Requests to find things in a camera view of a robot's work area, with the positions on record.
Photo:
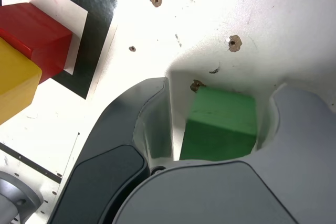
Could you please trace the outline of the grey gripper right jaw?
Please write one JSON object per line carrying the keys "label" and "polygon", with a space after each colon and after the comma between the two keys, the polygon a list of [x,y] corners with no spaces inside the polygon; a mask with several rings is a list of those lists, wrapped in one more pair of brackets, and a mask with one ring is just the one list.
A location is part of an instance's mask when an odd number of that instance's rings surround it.
{"label": "grey gripper right jaw", "polygon": [[281,85],[263,148],[220,162],[177,161],[125,200],[114,223],[335,223],[335,113]]}

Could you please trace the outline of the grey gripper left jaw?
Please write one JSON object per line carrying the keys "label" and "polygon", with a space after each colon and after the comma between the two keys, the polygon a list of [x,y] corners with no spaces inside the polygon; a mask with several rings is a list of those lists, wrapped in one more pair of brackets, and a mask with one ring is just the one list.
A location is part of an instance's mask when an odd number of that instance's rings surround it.
{"label": "grey gripper left jaw", "polygon": [[101,113],[49,222],[111,223],[151,169],[172,160],[169,80],[146,79]]}

